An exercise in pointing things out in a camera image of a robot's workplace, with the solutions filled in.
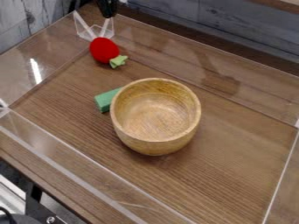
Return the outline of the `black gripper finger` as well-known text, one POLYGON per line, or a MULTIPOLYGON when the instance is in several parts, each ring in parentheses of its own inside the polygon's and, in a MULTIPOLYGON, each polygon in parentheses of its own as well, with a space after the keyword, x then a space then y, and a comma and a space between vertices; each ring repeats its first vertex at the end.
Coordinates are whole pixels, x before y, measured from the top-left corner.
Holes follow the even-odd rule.
POLYGON ((97 0, 97 4, 105 18, 113 18, 118 14, 118 0, 97 0))

